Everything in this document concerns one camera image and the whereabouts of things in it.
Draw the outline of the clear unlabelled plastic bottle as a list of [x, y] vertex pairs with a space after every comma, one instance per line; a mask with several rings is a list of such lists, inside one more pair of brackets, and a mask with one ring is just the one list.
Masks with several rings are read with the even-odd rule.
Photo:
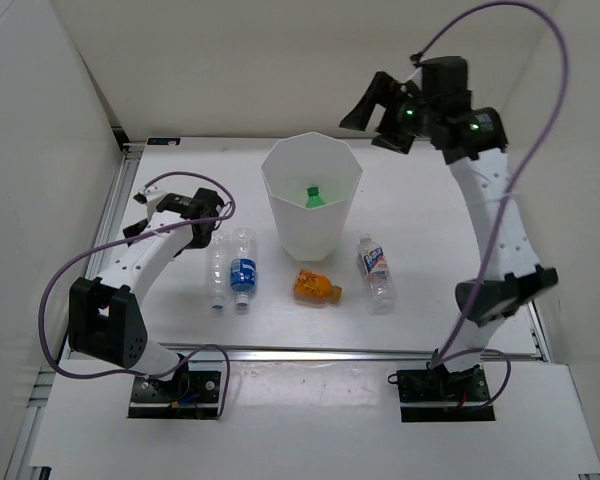
[[228, 296], [228, 250], [230, 236], [226, 231], [214, 231], [207, 248], [207, 289], [210, 306], [214, 311], [224, 309]]

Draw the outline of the blue label clear bottle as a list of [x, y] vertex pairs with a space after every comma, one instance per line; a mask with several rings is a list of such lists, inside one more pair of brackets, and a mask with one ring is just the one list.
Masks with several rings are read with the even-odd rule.
[[247, 309], [257, 289], [257, 240], [248, 228], [239, 228], [232, 235], [230, 288], [238, 309]]

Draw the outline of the green plastic bottle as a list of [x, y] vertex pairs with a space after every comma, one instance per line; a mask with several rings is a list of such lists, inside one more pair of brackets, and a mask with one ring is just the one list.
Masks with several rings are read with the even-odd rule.
[[318, 186], [310, 186], [307, 188], [307, 209], [314, 209], [318, 207], [325, 206], [326, 202], [323, 200], [319, 187]]

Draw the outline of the white label clear bottle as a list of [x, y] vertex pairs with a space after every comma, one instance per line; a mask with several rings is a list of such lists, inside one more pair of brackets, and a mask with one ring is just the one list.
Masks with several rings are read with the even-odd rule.
[[359, 237], [357, 261], [368, 297], [368, 309], [373, 315], [391, 312], [397, 293], [383, 247], [369, 234]]

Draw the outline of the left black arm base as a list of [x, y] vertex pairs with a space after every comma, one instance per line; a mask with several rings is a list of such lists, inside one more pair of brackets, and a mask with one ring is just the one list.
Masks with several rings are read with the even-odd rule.
[[219, 370], [180, 369], [169, 381], [135, 379], [127, 417], [143, 420], [216, 420], [224, 375]]

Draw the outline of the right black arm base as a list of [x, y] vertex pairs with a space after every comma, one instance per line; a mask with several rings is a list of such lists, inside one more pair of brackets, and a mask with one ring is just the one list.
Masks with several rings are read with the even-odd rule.
[[398, 390], [402, 423], [466, 423], [496, 420], [484, 370], [444, 367], [397, 370], [387, 377]]

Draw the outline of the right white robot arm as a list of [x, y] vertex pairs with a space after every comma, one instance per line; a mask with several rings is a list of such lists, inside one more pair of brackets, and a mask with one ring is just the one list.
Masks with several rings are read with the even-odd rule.
[[493, 335], [525, 304], [558, 283], [542, 265], [523, 225], [509, 173], [508, 139], [500, 114], [476, 108], [464, 67], [421, 66], [401, 82], [374, 74], [343, 129], [363, 131], [378, 107], [384, 114], [374, 146], [408, 154], [415, 140], [428, 141], [457, 182], [474, 230], [480, 267], [457, 284], [459, 317], [429, 365], [429, 387], [450, 400], [474, 372]]

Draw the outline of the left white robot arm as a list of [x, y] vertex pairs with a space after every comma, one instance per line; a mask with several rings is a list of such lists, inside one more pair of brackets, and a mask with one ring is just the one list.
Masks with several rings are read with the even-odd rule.
[[148, 337], [140, 306], [167, 264], [184, 250], [211, 241], [213, 219], [225, 202], [214, 190], [192, 197], [151, 187], [136, 201], [146, 218], [126, 227], [127, 250], [96, 278], [77, 279], [69, 293], [70, 347], [82, 354], [150, 377], [149, 384], [168, 400], [187, 395], [190, 377], [182, 356]]

